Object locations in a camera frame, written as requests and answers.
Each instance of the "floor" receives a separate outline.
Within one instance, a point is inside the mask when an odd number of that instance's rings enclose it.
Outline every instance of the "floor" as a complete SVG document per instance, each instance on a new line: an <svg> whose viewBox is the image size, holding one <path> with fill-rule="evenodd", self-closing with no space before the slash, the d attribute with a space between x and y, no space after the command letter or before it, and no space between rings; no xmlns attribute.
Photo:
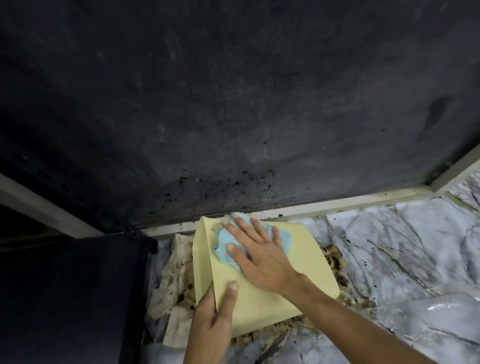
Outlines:
<svg viewBox="0 0 480 364"><path fill-rule="evenodd" d="M295 222L305 224L320 246L341 250L359 303L353 309L439 363L480 363L479 201L480 173L474 173L445 198ZM164 255L167 243L160 242ZM168 260L160 255L153 275ZM365 301L370 308L362 308ZM165 324L160 318L143 363L181 363L182 349L160 343ZM319 331L296 329L265 350L269 340L233 346L225 362L348 363Z"/></svg>

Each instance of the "person's right hand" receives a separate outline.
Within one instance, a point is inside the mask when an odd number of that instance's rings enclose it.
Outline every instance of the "person's right hand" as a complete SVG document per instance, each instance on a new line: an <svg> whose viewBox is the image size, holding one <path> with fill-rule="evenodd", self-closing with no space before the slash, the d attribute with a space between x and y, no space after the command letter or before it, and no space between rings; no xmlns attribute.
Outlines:
<svg viewBox="0 0 480 364"><path fill-rule="evenodd" d="M247 258L242 249L232 243L227 244L228 253L238 263L250 282L264 290L284 295L286 289L295 284L294 281L300 274L288 261L278 228L273 227L273 239L270 239L257 219L252 218L253 227L239 217L233 219L240 229L230 223L225 223L223 226L247 249L252 260Z"/></svg>

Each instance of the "blue cloth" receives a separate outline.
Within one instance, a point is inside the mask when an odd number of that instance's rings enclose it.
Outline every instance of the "blue cloth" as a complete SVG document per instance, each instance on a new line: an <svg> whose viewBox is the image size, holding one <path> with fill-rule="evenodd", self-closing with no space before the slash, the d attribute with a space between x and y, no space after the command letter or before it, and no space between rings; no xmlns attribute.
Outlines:
<svg viewBox="0 0 480 364"><path fill-rule="evenodd" d="M248 216L247 214L237 212L235 213L235 215L245 220L247 224L249 224L250 226L253 226L250 220L250 216ZM235 225L236 227L238 227L238 225L233 219L231 219L229 222ZM267 230L268 236L272 238L273 237L272 225L262 223L262 226ZM292 245L292 234L285 229L279 229L279 230L280 230L280 236L282 238L283 249L285 250L285 253L288 255L290 253L290 247ZM233 258L227 252L228 243L233 243L236 246L239 246L245 252L245 254L249 256L247 254L247 249L245 249L243 245L240 244L237 241L237 239L235 239L233 235L230 234L230 232L225 228L222 228L222 230L220 230L220 232L218 233L218 245L213 249L213 251L215 255L218 257L218 259L220 260L220 262L222 262L223 264L228 264L229 266L234 267L237 271L241 272L241 269L237 264L237 262L233 260Z"/></svg>

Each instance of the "black panel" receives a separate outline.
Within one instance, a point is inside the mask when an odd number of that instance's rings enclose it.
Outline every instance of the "black panel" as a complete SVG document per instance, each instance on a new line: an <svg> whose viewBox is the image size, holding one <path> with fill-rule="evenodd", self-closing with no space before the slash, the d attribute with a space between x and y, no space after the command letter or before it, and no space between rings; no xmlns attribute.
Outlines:
<svg viewBox="0 0 480 364"><path fill-rule="evenodd" d="M0 362L138 362L147 253L124 234L0 253Z"/></svg>
<svg viewBox="0 0 480 364"><path fill-rule="evenodd" d="M132 222L421 185L479 141L478 1L0 12L0 127Z"/></svg>

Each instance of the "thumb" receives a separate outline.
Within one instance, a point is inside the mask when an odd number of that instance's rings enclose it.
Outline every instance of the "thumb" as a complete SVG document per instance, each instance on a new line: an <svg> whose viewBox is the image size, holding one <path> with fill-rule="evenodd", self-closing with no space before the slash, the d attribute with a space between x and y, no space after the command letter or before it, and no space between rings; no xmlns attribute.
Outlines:
<svg viewBox="0 0 480 364"><path fill-rule="evenodd" d="M237 281L233 280L228 284L227 289L223 294L220 309L217 311L217 318L226 319L229 322L232 321L233 309L237 303L238 292L239 284Z"/></svg>

